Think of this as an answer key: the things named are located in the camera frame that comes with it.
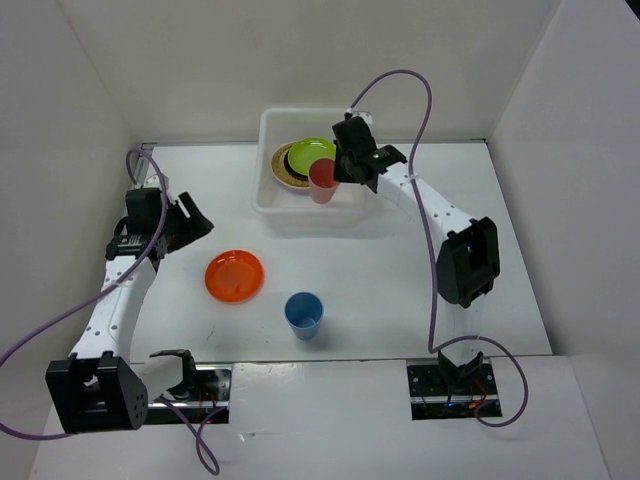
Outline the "black plate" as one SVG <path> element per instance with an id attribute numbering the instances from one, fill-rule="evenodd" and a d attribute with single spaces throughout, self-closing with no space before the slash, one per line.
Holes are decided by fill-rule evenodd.
<path id="1" fill-rule="evenodd" d="M 288 153 L 286 153 L 284 155 L 283 166 L 284 166 L 284 169 L 287 172 L 287 174 L 290 175 L 292 178 L 294 178 L 296 180 L 299 180 L 299 181 L 304 181 L 304 182 L 308 181 L 308 176 L 307 175 L 302 175 L 302 174 L 298 173 L 297 171 L 295 171 L 291 167 L 290 162 L 289 162 L 289 154 Z"/>

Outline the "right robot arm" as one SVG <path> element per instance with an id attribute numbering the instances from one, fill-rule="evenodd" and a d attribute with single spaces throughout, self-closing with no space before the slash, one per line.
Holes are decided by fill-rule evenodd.
<path id="1" fill-rule="evenodd" d="M 485 296 L 500 274 L 498 233 L 488 217 L 475 219 L 440 195 L 394 146 L 379 147 L 365 115 L 347 112 L 332 126 L 336 145 L 334 179 L 368 187 L 428 233 L 436 293 L 432 313 L 442 313 L 445 345 L 435 345 L 430 321 L 429 349 L 437 354 L 438 380 L 450 393 L 462 392 L 480 370 L 478 346 Z"/>

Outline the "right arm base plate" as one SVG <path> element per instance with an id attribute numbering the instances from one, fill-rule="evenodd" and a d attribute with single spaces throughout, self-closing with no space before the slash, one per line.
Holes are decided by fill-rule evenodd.
<path id="1" fill-rule="evenodd" d="M 493 368 L 483 363 L 471 380 L 448 387 L 434 362 L 406 365 L 409 400 L 413 421 L 474 418 L 500 418 L 502 410 Z"/>

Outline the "blue plastic cup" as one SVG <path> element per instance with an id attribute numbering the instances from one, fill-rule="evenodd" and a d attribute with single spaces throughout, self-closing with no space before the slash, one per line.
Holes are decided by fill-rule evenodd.
<path id="1" fill-rule="evenodd" d="M 320 328 L 324 307 L 320 299 L 310 292 L 292 295 L 284 307 L 285 318 L 294 335 L 303 341 L 313 339 Z"/>

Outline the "green plate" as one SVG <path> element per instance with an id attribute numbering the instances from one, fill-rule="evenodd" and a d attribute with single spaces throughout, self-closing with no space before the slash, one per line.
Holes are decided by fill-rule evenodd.
<path id="1" fill-rule="evenodd" d="M 308 175 L 310 166 L 318 159 L 333 160 L 336 154 L 335 145 L 322 137 L 308 137 L 295 142 L 289 149 L 291 167 L 302 175 Z"/>

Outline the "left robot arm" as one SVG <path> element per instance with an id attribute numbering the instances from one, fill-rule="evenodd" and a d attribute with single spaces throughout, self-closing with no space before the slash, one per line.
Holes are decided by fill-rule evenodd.
<path id="1" fill-rule="evenodd" d="M 144 299 L 161 261 L 209 234 L 212 223 L 188 193 L 171 198 L 168 179 L 154 175 L 125 196 L 126 214 L 106 247 L 104 288 L 85 331 L 64 360 L 49 364 L 45 381 L 68 435 L 137 430 L 150 404 L 165 393 L 192 397 L 199 387 L 187 349 L 159 350 L 131 363 Z"/>

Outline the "orange plate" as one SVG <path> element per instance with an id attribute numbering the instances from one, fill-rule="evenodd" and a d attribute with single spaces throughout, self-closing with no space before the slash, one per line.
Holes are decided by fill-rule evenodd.
<path id="1" fill-rule="evenodd" d="M 216 256 L 207 266 L 204 285 L 216 300 L 240 304 L 251 300 L 264 282 L 260 260 L 246 250 L 228 250 Z"/>

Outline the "pink plastic cup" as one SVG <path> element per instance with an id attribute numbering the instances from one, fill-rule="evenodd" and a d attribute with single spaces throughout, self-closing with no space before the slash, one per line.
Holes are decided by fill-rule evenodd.
<path id="1" fill-rule="evenodd" d="M 334 196 L 339 183 L 334 179 L 335 162 L 329 158 L 316 160 L 309 168 L 309 191 L 317 204 L 327 204 Z"/>

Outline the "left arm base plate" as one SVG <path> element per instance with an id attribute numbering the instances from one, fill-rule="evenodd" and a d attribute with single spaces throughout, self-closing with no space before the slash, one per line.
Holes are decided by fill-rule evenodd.
<path id="1" fill-rule="evenodd" d="M 194 426 L 228 424 L 232 373 L 231 364 L 200 363 L 191 386 L 172 387 L 162 396 Z"/>

